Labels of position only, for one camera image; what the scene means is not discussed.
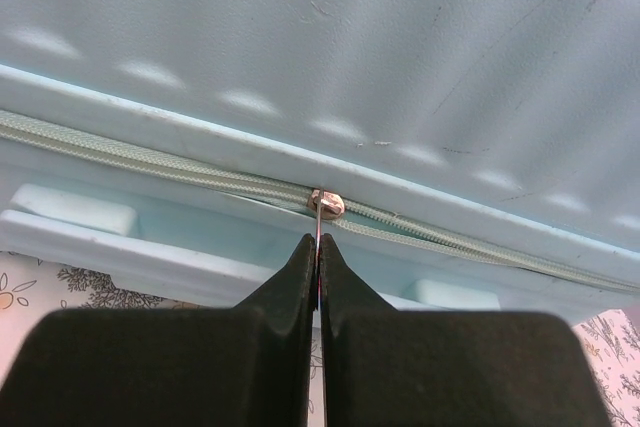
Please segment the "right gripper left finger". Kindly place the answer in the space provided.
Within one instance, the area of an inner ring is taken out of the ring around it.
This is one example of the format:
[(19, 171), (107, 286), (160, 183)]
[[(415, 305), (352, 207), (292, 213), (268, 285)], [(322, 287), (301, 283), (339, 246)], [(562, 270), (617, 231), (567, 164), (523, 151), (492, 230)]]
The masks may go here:
[(315, 241), (232, 308), (66, 309), (26, 337), (5, 426), (302, 426)]

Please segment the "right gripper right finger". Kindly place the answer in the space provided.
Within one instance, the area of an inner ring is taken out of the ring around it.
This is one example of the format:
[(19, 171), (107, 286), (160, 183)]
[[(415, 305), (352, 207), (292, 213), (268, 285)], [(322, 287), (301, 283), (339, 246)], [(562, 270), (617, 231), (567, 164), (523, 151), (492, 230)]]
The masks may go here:
[(320, 242), (330, 426), (606, 426), (569, 325), (542, 312), (398, 310)]

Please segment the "light blue suitcase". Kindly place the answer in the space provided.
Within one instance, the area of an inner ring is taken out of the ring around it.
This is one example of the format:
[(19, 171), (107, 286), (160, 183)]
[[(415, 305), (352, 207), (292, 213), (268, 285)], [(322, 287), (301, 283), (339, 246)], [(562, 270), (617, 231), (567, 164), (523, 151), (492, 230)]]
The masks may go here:
[(1, 0), (1, 246), (210, 306), (639, 299), (639, 0)]

